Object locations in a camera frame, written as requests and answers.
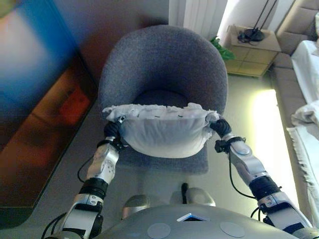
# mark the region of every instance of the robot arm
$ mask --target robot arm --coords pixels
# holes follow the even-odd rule
[[[308,219],[271,179],[244,139],[231,133],[228,122],[221,119],[210,127],[221,137],[221,140],[216,141],[216,151],[228,154],[229,160],[258,201],[259,208],[267,215],[264,222],[299,238],[312,239],[318,236],[318,231],[312,229]]]
[[[60,232],[48,238],[91,239],[101,233],[103,216],[100,213],[108,185],[115,176],[122,147],[117,141],[118,130],[123,120],[106,125],[106,138],[98,144],[86,181],[64,217]]]

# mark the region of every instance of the wooden nightstand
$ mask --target wooden nightstand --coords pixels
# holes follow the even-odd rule
[[[231,50],[236,57],[235,60],[225,62],[227,72],[260,77],[268,70],[281,49],[274,32],[268,30],[262,30],[265,39],[260,42],[240,42],[237,36],[245,29],[247,28],[234,25],[227,29],[224,47]]]

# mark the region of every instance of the white cushion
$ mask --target white cushion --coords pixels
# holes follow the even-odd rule
[[[183,109],[166,106],[122,105],[103,109],[107,120],[125,116],[121,137],[136,151],[162,158],[185,158],[197,154],[212,136],[210,122],[216,111],[189,103]]]

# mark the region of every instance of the green leaves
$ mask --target green leaves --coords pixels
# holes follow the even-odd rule
[[[224,61],[227,61],[227,60],[233,60],[235,59],[235,55],[234,53],[232,53],[230,50],[222,47],[220,44],[219,44],[219,41],[220,39],[216,37],[214,37],[213,39],[211,39],[211,44],[214,45],[214,47],[216,47],[216,49],[219,51],[221,57],[223,58]]]

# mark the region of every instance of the lamp base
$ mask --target lamp base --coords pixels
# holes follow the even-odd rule
[[[265,39],[264,33],[258,28],[250,28],[244,31],[245,37],[251,41],[262,41]]]

